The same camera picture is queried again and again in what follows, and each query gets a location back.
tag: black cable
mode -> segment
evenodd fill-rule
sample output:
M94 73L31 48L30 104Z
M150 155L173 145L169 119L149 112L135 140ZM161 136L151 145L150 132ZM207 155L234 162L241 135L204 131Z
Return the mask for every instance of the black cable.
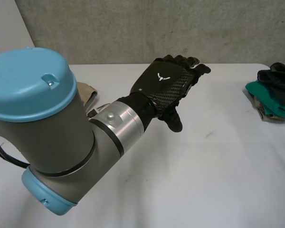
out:
M0 146L0 157L14 165L17 165L19 167L22 167L24 169L26 169L29 164L28 163L25 163L25 162L22 162L22 161L19 161L18 159L16 158L13 158L12 156L8 155L7 153L5 153L5 151L2 149L2 147Z

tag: light blue cap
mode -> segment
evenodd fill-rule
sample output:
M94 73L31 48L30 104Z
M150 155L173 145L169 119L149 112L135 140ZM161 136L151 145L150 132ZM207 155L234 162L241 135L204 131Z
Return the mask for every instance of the light blue cap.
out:
M65 198L62 198L41 181L29 170L29 167L22 174L22 183L29 190L29 192L38 199L47 209L57 215L66 214L76 203L72 203Z
M45 48L0 54L0 120L30 122L64 109L77 92L66 59Z

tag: black stripe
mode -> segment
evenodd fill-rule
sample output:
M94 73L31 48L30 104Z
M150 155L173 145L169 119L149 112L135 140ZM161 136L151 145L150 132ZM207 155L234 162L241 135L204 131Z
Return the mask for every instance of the black stripe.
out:
M55 172L55 173L45 173L45 172L41 172L41 171L38 171L38 170L37 171L40 174L42 174L44 176L47 176L47 177L62 177L62 176L68 175L68 174L78 170L79 168L84 166L89 161L89 159L92 157L92 154L94 152L95 145L96 145L95 135L93 134L93 136L94 136L94 143L93 143L93 146L92 146L92 149L91 149L90 153L80 163L78 163L76 166L72 167L71 169L64 170L64 171L61 171L61 172Z
M117 138L117 136L111 131L111 129L108 128L108 126L105 125L103 122L96 120L96 119L90 119L89 122L95 124L97 127L102 129L112 139L112 141L115 143L115 146L117 147L119 151L120 157L122 157L124 154L124 147L122 143L119 141L119 139Z

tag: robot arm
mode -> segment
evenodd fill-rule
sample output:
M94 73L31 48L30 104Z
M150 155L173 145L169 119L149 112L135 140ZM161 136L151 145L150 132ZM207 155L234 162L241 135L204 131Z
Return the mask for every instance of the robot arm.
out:
M25 187L67 213L143 135L153 118L182 129L175 107L210 69L195 58L156 59L130 95L88 120L65 59L43 48L0 54L0 135L30 162Z

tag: folded cloth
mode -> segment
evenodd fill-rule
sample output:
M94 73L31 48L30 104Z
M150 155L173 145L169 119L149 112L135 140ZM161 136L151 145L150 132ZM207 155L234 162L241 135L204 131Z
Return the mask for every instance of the folded cloth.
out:
M268 86L280 105L285 106L285 65L274 63L270 70L260 70L257 79Z
M253 96L256 96L264 105L266 115L285 117L285 106L281 106L273 92L260 82L251 82L246 89Z
M77 88L84 108L88 110L97 96L97 90L82 82L77 82Z
M265 107L262 104L262 102L260 102L260 100L255 96L254 97L254 101L255 101L255 106L257 108L257 111L262 119L262 121L265 122L269 122L269 123L274 123L274 124L285 124L285 117L280 117L277 115L273 115L273 114L265 114Z

